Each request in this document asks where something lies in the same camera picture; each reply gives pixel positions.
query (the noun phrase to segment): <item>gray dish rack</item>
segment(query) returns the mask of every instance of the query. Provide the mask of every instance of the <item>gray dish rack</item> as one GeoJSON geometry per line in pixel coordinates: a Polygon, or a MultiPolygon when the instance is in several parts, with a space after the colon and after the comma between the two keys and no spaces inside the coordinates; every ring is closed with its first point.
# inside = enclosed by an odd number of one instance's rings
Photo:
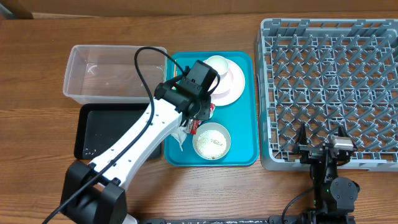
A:
{"type": "Polygon", "coordinates": [[[343,168],[398,171],[398,20],[264,19],[254,43],[261,164],[308,170],[292,146],[346,128],[358,152],[343,168]]]}

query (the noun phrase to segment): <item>transparent container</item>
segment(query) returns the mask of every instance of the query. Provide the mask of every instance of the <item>transparent container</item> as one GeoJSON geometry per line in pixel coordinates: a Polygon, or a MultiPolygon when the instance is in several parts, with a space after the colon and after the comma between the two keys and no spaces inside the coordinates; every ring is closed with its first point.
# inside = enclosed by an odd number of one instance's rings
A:
{"type": "MultiPolygon", "coordinates": [[[[76,45],[70,52],[63,94],[80,104],[148,103],[149,98],[139,78],[134,54],[140,46],[76,45]]],[[[154,50],[138,56],[139,69],[154,94],[165,81],[167,58],[154,50]]]]}

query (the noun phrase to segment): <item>bowl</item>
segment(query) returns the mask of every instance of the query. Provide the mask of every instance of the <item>bowl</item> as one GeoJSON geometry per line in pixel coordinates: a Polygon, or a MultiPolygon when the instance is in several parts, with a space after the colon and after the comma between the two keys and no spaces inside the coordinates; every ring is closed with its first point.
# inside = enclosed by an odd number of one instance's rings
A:
{"type": "Polygon", "coordinates": [[[204,158],[206,160],[211,160],[211,161],[212,160],[217,160],[217,159],[221,159],[222,157],[224,157],[228,153],[228,151],[229,151],[229,149],[231,147],[231,136],[229,135],[228,130],[224,126],[222,126],[222,125],[220,125],[218,123],[205,123],[205,124],[199,126],[199,128],[197,129],[197,133],[195,135],[193,135],[192,144],[193,144],[193,148],[194,148],[195,152],[200,157],[202,157],[202,158],[204,158]],[[199,136],[202,133],[204,133],[205,131],[209,131],[209,130],[219,131],[224,136],[224,138],[226,140],[226,148],[225,148],[224,153],[222,153],[222,155],[220,155],[220,157],[217,157],[217,158],[214,158],[214,159],[209,159],[209,158],[204,157],[199,152],[199,150],[197,149],[197,141],[198,141],[199,136]]]}

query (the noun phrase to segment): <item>wooden table surface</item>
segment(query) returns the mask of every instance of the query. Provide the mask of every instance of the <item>wooden table surface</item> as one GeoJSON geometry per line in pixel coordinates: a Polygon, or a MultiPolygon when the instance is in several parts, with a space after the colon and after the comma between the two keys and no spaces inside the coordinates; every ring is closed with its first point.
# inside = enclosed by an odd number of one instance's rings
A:
{"type": "MultiPolygon", "coordinates": [[[[58,206],[74,161],[80,105],[62,93],[77,44],[156,45],[169,53],[241,50],[267,17],[394,18],[398,12],[340,12],[21,20],[0,22],[0,223],[41,223],[58,206]]],[[[357,223],[397,223],[398,173],[341,170],[361,186],[357,223]]],[[[262,218],[280,215],[311,187],[307,172],[249,167],[178,168],[146,162],[127,192],[137,218],[262,218]]],[[[312,206],[312,195],[287,214],[312,206]]],[[[52,223],[71,223],[57,215],[52,223]]]]}

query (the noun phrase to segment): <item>teal tray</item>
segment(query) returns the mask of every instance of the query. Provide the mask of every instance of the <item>teal tray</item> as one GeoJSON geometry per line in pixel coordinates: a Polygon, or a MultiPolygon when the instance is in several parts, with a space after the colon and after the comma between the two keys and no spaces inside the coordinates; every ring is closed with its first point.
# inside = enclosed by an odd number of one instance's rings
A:
{"type": "MultiPolygon", "coordinates": [[[[179,167],[200,166],[249,166],[259,156],[259,134],[257,128],[256,96],[254,92],[253,63],[248,54],[243,52],[188,52],[177,53],[173,58],[185,68],[192,67],[196,60],[206,60],[213,55],[221,55],[234,61],[241,67],[245,87],[241,97],[227,106],[217,106],[213,117],[207,122],[223,125],[231,135],[231,148],[223,158],[208,161],[200,157],[192,145],[192,135],[184,141],[181,151],[178,142],[169,136],[164,141],[164,154],[169,163],[179,167]]],[[[174,64],[167,65],[167,79],[174,74],[174,64]]]]}

